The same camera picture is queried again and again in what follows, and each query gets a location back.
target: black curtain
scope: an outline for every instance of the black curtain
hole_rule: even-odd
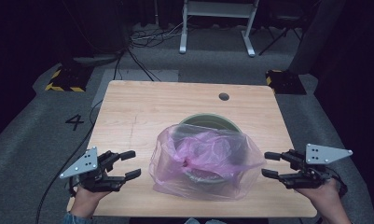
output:
[[[129,46],[132,32],[129,12],[121,0],[74,0],[75,18],[80,21],[85,42],[94,53],[112,54]]]
[[[0,0],[0,133],[35,97],[33,84],[57,60],[26,1]]]
[[[178,25],[183,21],[184,0],[157,0],[158,23],[162,29],[167,29],[169,23]]]
[[[374,207],[374,1],[347,1],[311,73],[318,78],[315,95],[354,151]]]
[[[156,23],[154,0],[121,0],[121,2],[130,23],[140,22],[143,27]]]

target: wrist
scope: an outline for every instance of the wrist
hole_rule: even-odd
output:
[[[93,224],[93,219],[87,219],[83,217],[77,217],[74,216],[71,213],[66,213],[64,218],[63,218],[63,224],[66,223],[73,223],[73,224]]]
[[[321,207],[319,210],[323,220],[327,224],[350,224],[352,223],[347,217],[341,203],[327,204],[325,208]]]
[[[76,200],[71,207],[70,214],[86,219],[92,218],[98,204],[99,202],[80,203]]]

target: pink plastic bag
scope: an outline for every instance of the pink plastic bag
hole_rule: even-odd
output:
[[[249,192],[265,164],[243,133],[178,124],[158,136],[149,173],[158,192],[233,201]]]

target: metal frame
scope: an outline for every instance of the metal frame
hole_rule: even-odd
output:
[[[183,31],[181,34],[180,53],[187,52],[187,16],[212,16],[212,17],[231,17],[248,18],[247,29],[242,31],[242,39],[250,57],[256,56],[250,40],[251,26],[259,0],[254,0],[253,4],[233,4],[233,3],[215,3],[215,2],[194,2],[184,0],[183,10]]]

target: tripod leg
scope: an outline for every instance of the tripod leg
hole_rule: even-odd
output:
[[[267,47],[265,47],[262,51],[260,51],[259,55],[262,55],[263,52],[265,52],[267,49],[269,49],[274,43],[276,43],[277,40],[279,40],[281,37],[283,37],[283,35],[285,35],[289,30],[290,30],[290,28],[286,28],[279,36],[277,36],[277,38],[275,38],[273,41],[271,41],[271,43]]]
[[[298,37],[299,41],[301,41],[302,39],[300,38],[299,34],[297,33],[297,31],[295,29],[292,29],[295,33],[295,35]]]
[[[274,40],[274,35],[273,35],[273,33],[271,32],[271,29],[270,29],[269,26],[268,26],[268,31],[269,31],[269,34],[270,34],[271,38]]]

